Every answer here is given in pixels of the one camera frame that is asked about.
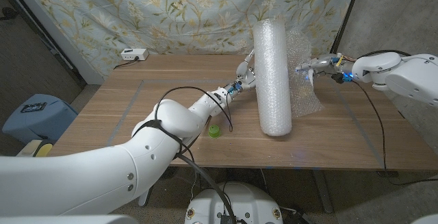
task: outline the blue bin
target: blue bin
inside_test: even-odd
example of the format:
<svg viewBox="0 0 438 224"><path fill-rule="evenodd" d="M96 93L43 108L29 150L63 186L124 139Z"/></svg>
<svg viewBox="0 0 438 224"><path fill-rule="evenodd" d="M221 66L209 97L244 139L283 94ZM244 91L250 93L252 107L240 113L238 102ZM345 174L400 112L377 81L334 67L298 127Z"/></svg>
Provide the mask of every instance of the blue bin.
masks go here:
<svg viewBox="0 0 438 224"><path fill-rule="evenodd" d="M39 108L30 106L35 103L45 103L44 109L24 112L24 107L27 111L33 107ZM77 112L65 101L51 95L35 94L11 114L2 131L25 145L33 139L48 139L55 142L60 139L76 116Z"/></svg>

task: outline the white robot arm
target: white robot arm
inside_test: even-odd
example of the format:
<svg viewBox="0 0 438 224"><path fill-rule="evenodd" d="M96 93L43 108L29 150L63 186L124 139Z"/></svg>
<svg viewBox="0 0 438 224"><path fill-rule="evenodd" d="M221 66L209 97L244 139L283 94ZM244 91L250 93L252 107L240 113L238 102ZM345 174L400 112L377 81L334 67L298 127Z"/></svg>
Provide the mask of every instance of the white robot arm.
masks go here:
<svg viewBox="0 0 438 224"><path fill-rule="evenodd" d="M236 95L254 87L255 76L247 69L247 74L207 92L188 109L165 99L136 125L132 139L121 145L49 158L0 157L0 216L115 210L146 193L160 178L180 150L175 137L190 144L209 116L218 115ZM148 125L155 122L158 106L162 129Z"/></svg>
<svg viewBox="0 0 438 224"><path fill-rule="evenodd" d="M313 69L316 75L332 74L338 83L352 80L373 82L376 90L392 90L438 107L438 58L434 55L400 57L389 52L355 60L342 54L330 54L296 67L297 71L309 69Z"/></svg>

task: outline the metal table leg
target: metal table leg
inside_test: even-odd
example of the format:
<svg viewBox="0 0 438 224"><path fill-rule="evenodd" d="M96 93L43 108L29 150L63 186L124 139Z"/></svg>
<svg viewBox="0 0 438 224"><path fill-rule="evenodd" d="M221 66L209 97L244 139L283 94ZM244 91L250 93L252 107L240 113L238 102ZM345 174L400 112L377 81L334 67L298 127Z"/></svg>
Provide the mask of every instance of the metal table leg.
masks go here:
<svg viewBox="0 0 438 224"><path fill-rule="evenodd" d="M324 172L320 170L312 170L313 178L315 179L316 187L320 194L322 207L326 213L333 213L333 206L331 204L329 190L327 188L326 178Z"/></svg>

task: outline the floral curtain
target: floral curtain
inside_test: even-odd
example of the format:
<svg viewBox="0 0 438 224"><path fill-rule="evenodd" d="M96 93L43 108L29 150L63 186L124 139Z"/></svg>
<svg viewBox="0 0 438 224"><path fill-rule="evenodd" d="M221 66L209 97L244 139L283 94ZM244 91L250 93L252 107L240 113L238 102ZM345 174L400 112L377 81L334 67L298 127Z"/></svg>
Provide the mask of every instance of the floral curtain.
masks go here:
<svg viewBox="0 0 438 224"><path fill-rule="evenodd" d="M328 53L350 0L38 0L90 66L107 77L124 48L160 54L248 53L252 26L281 18Z"/></svg>

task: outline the wooden table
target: wooden table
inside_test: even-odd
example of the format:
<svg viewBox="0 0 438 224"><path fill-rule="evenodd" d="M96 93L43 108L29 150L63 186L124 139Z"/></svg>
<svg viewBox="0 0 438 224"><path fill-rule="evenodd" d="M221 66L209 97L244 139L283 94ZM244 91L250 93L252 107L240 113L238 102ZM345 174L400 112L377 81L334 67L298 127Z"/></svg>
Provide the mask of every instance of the wooden table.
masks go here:
<svg viewBox="0 0 438 224"><path fill-rule="evenodd" d="M50 155L68 155L118 145L130 139L158 99L177 86L215 90L235 79L241 55L150 55L145 62L116 69L99 88ZM438 170L438 157L397 111L370 84L363 84L385 126L387 166L391 170ZM315 93L325 109L293 120L292 132L269 137L260 129L255 91L244 92L230 105L234 130L223 114L210 120L221 137L206 132L192 147L199 166L280 169L366 169L383 167L378 119L354 84L321 77ZM197 90L177 90L167 97L189 107ZM175 160L172 166L184 163Z"/></svg>

